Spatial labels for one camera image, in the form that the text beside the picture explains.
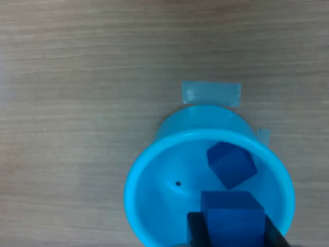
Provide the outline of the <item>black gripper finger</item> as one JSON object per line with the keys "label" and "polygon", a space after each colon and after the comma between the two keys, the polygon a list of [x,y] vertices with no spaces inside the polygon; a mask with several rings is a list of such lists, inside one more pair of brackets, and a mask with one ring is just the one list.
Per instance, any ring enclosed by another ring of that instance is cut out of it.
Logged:
{"label": "black gripper finger", "polygon": [[265,218],[264,247],[291,247],[267,215]]}
{"label": "black gripper finger", "polygon": [[201,212],[190,212],[187,214],[189,233],[191,236],[190,244],[194,247],[211,247],[211,241]]}

